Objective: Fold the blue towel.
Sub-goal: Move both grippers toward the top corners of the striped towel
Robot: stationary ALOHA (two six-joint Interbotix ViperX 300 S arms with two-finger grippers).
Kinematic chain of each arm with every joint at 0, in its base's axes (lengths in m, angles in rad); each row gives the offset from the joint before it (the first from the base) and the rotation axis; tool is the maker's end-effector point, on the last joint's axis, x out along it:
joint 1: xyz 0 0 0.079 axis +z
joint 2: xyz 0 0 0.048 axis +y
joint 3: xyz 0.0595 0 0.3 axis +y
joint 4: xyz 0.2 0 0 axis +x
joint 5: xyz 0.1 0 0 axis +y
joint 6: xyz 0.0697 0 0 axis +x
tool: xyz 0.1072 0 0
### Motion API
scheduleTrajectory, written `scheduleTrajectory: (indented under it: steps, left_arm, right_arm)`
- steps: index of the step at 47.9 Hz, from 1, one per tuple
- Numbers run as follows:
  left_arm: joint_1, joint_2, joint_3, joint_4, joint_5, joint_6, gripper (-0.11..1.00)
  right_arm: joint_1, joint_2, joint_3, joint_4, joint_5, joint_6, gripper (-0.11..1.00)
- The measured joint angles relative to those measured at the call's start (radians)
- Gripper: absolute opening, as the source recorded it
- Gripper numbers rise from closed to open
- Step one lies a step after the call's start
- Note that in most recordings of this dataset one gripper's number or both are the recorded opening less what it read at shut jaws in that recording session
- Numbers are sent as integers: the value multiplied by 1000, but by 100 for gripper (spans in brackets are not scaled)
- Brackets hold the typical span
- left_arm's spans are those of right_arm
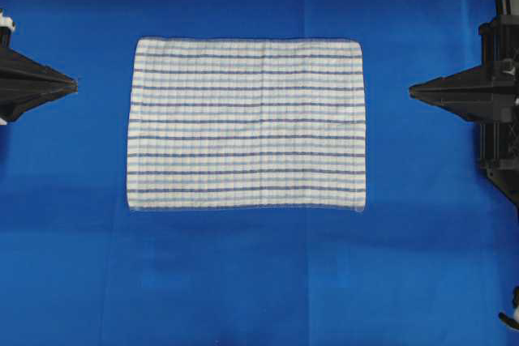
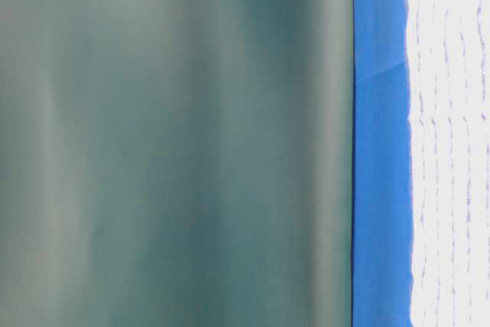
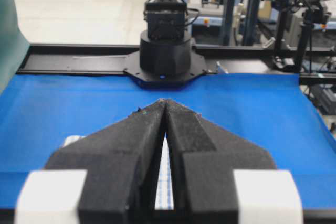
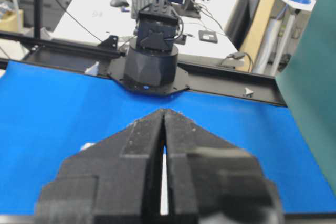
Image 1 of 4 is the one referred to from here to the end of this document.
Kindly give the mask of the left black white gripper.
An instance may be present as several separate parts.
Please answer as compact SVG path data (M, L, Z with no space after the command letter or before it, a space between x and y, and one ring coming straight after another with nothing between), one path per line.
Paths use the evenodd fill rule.
M10 49L11 34L15 30L15 22L1 10L1 124L15 122L25 112L45 103L61 99L77 93L75 80L59 71ZM43 81L63 83L74 87L63 87L53 91L37 92L26 96L14 97L13 81Z

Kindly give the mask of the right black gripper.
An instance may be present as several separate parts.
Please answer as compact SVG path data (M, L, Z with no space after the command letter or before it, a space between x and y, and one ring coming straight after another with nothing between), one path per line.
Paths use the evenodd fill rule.
M479 27L482 65L410 87L410 97L480 126L480 164L518 168L518 18L500 15ZM491 102L443 100L435 93L490 92Z

